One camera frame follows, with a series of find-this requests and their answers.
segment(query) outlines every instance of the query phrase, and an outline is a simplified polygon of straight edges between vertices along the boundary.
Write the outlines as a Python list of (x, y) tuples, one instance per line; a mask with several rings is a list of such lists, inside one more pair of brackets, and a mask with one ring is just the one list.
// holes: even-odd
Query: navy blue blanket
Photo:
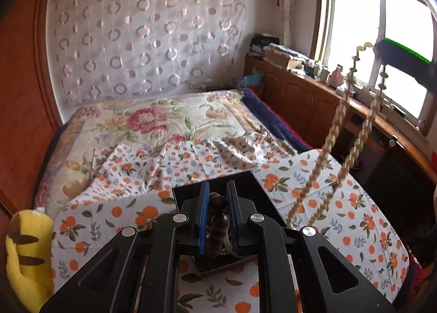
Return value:
[(264, 104), (252, 90), (238, 89), (244, 93), (243, 103), (257, 119), (277, 138), (287, 141), (299, 153), (312, 149), (305, 141), (270, 107)]

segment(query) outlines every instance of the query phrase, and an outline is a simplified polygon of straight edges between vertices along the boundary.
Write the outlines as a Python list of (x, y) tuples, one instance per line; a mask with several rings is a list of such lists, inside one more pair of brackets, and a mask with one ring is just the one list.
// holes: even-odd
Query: floral bedspread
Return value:
[[(91, 183), (55, 220), (52, 276), (55, 291), (124, 226), (150, 228), (176, 211), (171, 189), (251, 171), (285, 219), (318, 150), (291, 155), (265, 130), (239, 137), (167, 142), (154, 149), (127, 144), (95, 150)], [(329, 157), (319, 180), (298, 211), (301, 228), (316, 211), (340, 169)], [(388, 301), (396, 297), (409, 259), (396, 232), (372, 199), (348, 175), (315, 226)], [(200, 279), (190, 257), (180, 260), (179, 312), (259, 311), (256, 261)]]
[(36, 207), (55, 218), (90, 182), (95, 148), (120, 142), (153, 149), (167, 141), (241, 136), (259, 121), (238, 91), (188, 94), (172, 99), (103, 102), (79, 109), (60, 137), (45, 170)]

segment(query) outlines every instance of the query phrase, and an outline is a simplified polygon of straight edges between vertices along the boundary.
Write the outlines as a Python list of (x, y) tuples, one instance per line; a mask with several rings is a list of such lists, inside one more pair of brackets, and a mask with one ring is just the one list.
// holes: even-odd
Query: yellow plush toy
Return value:
[(31, 313), (53, 295), (51, 241), (53, 221), (33, 210), (12, 217), (6, 236), (6, 275), (10, 287)]

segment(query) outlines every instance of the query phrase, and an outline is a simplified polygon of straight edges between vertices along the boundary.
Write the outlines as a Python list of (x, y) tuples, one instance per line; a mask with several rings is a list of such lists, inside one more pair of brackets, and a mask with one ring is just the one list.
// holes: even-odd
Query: polka dot curtain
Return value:
[(71, 104), (229, 82), (244, 0), (49, 0), (55, 58)]

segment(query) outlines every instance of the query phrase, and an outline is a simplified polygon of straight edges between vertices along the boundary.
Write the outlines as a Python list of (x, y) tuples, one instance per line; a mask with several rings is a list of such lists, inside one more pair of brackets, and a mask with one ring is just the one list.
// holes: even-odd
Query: silver screw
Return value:
[(304, 235), (306, 235), (307, 237), (312, 237), (313, 235), (315, 235), (316, 231), (313, 227), (303, 227), (302, 229), (302, 233)]
[(178, 213), (173, 216), (173, 221), (176, 223), (183, 223), (187, 220), (187, 216), (183, 213)]
[(264, 216), (261, 213), (254, 213), (253, 215), (250, 216), (250, 219), (253, 222), (259, 223), (264, 221)]
[(131, 237), (134, 234), (135, 234), (135, 229), (133, 229), (132, 227), (126, 227), (126, 228), (123, 228), (123, 230), (122, 230), (122, 235), (124, 237)]

